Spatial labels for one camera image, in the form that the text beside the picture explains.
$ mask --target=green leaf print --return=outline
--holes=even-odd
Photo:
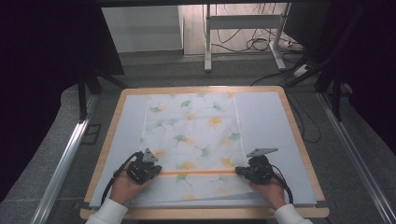
[[[202,157],[206,157],[206,156],[208,156],[209,154],[210,154],[210,145],[207,145],[206,147],[204,147],[204,148],[200,148],[200,147],[198,147],[198,146],[195,146],[196,148],[198,148],[198,149],[201,149],[201,151],[202,151]]]
[[[157,121],[154,128],[158,128],[158,127],[163,127],[163,129],[166,130],[165,127],[163,126],[163,120]]]
[[[186,180],[186,178],[187,178],[186,174],[177,175],[176,176],[176,182],[178,183],[180,181],[186,181],[186,183],[191,186],[191,184],[189,183],[189,181]]]
[[[241,133],[233,133],[232,130],[231,131],[231,135],[228,136],[228,139],[233,140],[233,141],[238,141],[241,138]]]
[[[160,109],[160,107],[159,107],[159,106],[156,106],[156,107],[150,107],[150,108],[149,108],[149,110],[151,110],[151,112],[154,112],[154,113],[161,112],[161,109]]]
[[[221,181],[223,183],[227,183],[228,180],[229,180],[229,177],[227,175],[219,175],[219,179],[211,180],[210,182]]]
[[[185,135],[178,135],[174,137],[174,139],[177,140],[176,147],[179,142],[187,142],[187,137]]]
[[[216,109],[219,112],[224,112],[224,109],[218,103],[213,103],[213,107],[212,108]]]
[[[184,101],[183,103],[181,103],[180,107],[181,107],[181,108],[182,108],[182,107],[191,108],[191,107],[190,107],[190,103],[191,103],[191,101]]]
[[[166,121],[166,124],[172,126],[174,128],[174,130],[175,130],[176,123],[177,123],[177,119],[169,119],[168,121]]]

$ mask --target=hand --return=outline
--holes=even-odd
[[[125,169],[130,165],[130,161],[125,165],[124,170],[117,177],[111,189],[110,199],[116,203],[125,204],[132,200],[140,190],[149,187],[149,181],[143,185],[138,185],[126,174]]]
[[[285,190],[274,178],[271,178],[269,183],[265,185],[255,184],[253,182],[250,182],[249,185],[251,188],[257,190],[262,195],[264,200],[271,204],[271,207],[274,210],[286,204]]]

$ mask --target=cloth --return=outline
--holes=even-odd
[[[275,218],[279,224],[312,224],[310,220],[301,217],[291,203],[278,208],[275,211]]]
[[[127,207],[106,198],[99,211],[91,215],[86,224],[119,224],[127,211]]]

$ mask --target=metal rail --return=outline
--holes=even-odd
[[[389,201],[385,196],[382,189],[376,183],[373,175],[371,174],[369,168],[365,164],[364,160],[361,157],[358,149],[353,144],[352,139],[350,138],[346,128],[344,127],[343,122],[337,120],[335,115],[331,110],[331,103],[329,99],[326,97],[325,93],[317,93],[318,98],[320,99],[331,123],[337,132],[341,142],[344,145],[344,148],[351,159],[353,165],[355,166],[356,171],[361,177],[361,181],[369,192],[379,214],[384,219],[384,223],[392,224],[396,223],[396,216],[390,207]]]
[[[79,123],[72,133],[72,136],[64,150],[58,166],[52,175],[52,178],[44,192],[41,201],[35,210],[35,214],[32,218],[31,224],[43,224],[46,223],[47,218],[50,215],[53,204],[55,203],[56,197],[61,190],[64,179],[66,178],[67,172],[69,171],[70,165],[76,155],[79,143],[81,142],[82,135],[85,133],[88,123],[90,122],[93,109],[96,105],[98,96],[92,95],[87,104],[88,114],[87,118]]]

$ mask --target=metal stand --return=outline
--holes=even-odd
[[[364,6],[360,3],[356,4],[356,7],[352,11],[351,19],[349,20],[346,28],[344,29],[343,33],[335,44],[334,50],[332,51],[328,59],[286,84],[287,88],[293,87],[301,81],[304,81],[307,78],[312,77],[319,71],[323,70],[323,72],[319,76],[317,83],[315,84],[315,89],[316,91],[324,92],[329,88],[330,84],[332,83],[332,112],[337,117],[338,121],[341,121],[339,111],[341,97],[341,73],[336,66],[344,48],[344,45],[351,36],[351,33],[353,32],[366,8],[367,6]]]
[[[125,83],[98,70],[92,69],[91,71],[81,71],[78,78],[79,123],[82,123],[87,118],[87,100],[85,86],[88,87],[93,95],[100,94],[102,91],[102,86],[100,85],[97,77],[94,75],[87,75],[92,74],[92,71],[98,76],[104,78],[105,80],[122,88],[123,90],[129,88],[128,85],[126,85]]]
[[[205,44],[205,71],[212,70],[211,53],[211,30],[226,29],[276,29],[274,41],[270,42],[270,49],[273,52],[277,67],[280,71],[286,70],[282,58],[279,55],[277,45],[289,10],[290,3],[281,15],[236,15],[236,16],[211,16],[210,5],[206,6],[206,44]]]

